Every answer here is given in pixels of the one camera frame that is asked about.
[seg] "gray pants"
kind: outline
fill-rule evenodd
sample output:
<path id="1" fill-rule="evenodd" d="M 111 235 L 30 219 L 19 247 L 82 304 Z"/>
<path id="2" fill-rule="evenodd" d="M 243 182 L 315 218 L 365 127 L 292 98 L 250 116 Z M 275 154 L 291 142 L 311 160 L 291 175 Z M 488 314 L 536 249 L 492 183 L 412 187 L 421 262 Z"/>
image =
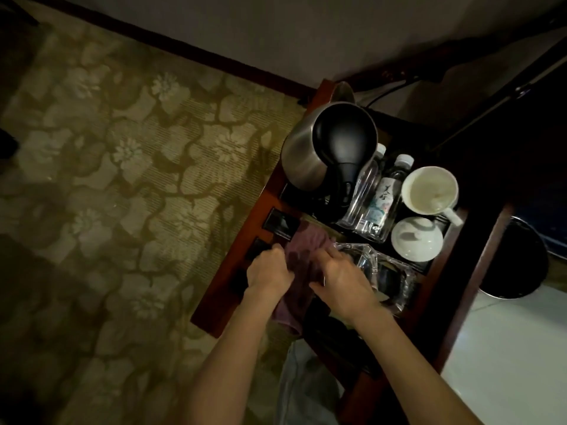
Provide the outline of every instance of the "gray pants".
<path id="1" fill-rule="evenodd" d="M 335 409 L 344 388 L 305 340 L 287 351 L 274 425 L 338 425 Z"/>

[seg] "glass ashtray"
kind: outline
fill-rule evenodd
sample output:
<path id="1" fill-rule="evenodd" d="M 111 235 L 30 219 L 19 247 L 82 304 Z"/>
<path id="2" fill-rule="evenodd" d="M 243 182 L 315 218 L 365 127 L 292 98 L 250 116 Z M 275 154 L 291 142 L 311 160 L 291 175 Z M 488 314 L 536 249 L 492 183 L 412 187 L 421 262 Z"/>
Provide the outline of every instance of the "glass ashtray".
<path id="1" fill-rule="evenodd" d="M 380 295 L 382 304 L 392 313 L 405 309 L 416 287 L 416 273 L 409 265 L 384 255 L 366 243 L 335 243 L 337 250 L 347 254 L 360 268 L 370 286 Z"/>

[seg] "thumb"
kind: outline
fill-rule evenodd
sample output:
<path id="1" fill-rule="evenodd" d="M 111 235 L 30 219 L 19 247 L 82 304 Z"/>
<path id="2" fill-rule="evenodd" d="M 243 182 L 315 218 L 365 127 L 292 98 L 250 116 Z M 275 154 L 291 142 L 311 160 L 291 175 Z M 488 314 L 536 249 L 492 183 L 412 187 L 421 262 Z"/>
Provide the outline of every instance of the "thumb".
<path id="1" fill-rule="evenodd" d="M 311 282 L 309 284 L 309 287 L 313 290 L 313 292 L 316 294 L 317 297 L 321 298 L 321 300 L 323 300 L 323 302 L 327 302 L 327 291 L 325 290 L 325 286 L 322 286 L 320 283 L 318 282 Z"/>

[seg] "plastic bottle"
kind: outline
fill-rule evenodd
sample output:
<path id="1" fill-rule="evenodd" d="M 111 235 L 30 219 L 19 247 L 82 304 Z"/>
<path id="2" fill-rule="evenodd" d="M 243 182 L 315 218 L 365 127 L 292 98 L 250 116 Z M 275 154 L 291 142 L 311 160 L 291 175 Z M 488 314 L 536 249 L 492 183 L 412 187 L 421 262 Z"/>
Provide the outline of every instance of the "plastic bottle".
<path id="1" fill-rule="evenodd" d="M 376 188 L 382 178 L 382 158 L 386 153 L 386 146 L 382 143 L 376 145 L 372 159 L 362 168 L 358 175 L 351 205 L 341 220 L 337 222 L 343 228 L 354 229 L 362 213 L 370 204 Z"/>
<path id="2" fill-rule="evenodd" d="M 383 243 L 386 241 L 401 200 L 401 185 L 413 165 L 413 158 L 402 153 L 396 158 L 393 167 L 386 170 L 370 204 L 355 231 L 369 240 Z"/>

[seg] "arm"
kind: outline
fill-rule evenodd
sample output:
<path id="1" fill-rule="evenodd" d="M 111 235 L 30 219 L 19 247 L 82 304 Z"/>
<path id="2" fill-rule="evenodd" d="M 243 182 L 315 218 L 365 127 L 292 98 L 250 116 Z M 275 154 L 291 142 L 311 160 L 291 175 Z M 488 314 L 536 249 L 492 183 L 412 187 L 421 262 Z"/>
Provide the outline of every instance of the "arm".
<path id="1" fill-rule="evenodd" d="M 335 248 L 318 250 L 325 286 L 311 288 L 349 321 L 382 367 L 411 425 L 481 425 L 376 299 L 366 277 Z"/>
<path id="2" fill-rule="evenodd" d="M 291 285 L 284 250 L 274 245 L 247 271 L 242 303 L 178 405 L 178 425 L 237 425 L 244 418 L 260 339 Z"/>

